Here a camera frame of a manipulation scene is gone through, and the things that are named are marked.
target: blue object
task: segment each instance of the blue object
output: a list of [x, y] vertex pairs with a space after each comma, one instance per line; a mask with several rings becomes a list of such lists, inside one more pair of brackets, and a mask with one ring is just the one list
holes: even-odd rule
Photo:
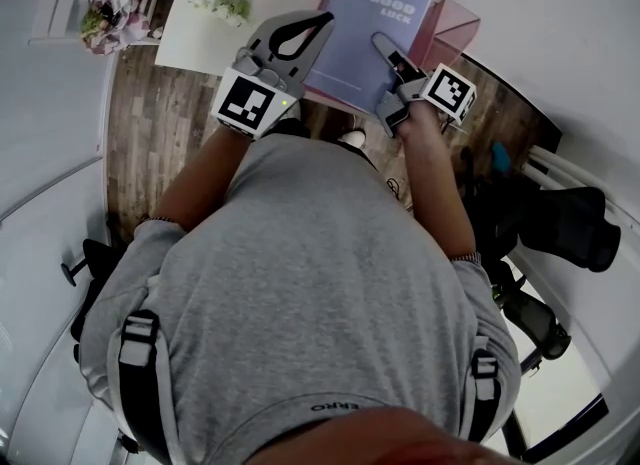
[[499, 141], [493, 142], [491, 155], [491, 170], [502, 174], [506, 174], [511, 170], [511, 158], [502, 143]]
[[395, 74], [374, 47], [380, 31], [403, 52], [413, 44], [431, 0], [328, 0], [335, 29], [304, 81], [308, 88], [374, 113]]

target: book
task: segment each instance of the book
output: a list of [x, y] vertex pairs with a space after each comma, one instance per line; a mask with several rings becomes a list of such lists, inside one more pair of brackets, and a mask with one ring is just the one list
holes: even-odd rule
[[371, 37], [385, 33], [406, 54], [431, 0], [326, 0], [335, 28], [304, 84], [307, 88], [375, 113], [395, 74]]

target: white table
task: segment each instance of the white table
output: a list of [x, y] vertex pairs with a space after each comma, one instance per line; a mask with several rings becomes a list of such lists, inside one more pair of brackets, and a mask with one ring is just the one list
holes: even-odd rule
[[[257, 27], [266, 19], [294, 10], [315, 10], [321, 0], [252, 0], [251, 22], [232, 28], [213, 15], [175, 0], [160, 42], [156, 64], [221, 76]], [[353, 114], [353, 108], [309, 93], [307, 98]]]

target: person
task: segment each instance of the person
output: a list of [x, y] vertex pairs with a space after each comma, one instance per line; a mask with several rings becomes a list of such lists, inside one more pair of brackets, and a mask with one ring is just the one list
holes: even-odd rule
[[497, 359], [502, 422], [516, 348], [435, 108], [412, 103], [397, 134], [413, 217], [361, 151], [221, 126], [88, 315], [94, 395], [109, 404], [109, 337], [145, 308], [168, 342], [188, 463], [504, 463], [457, 437], [476, 339]]

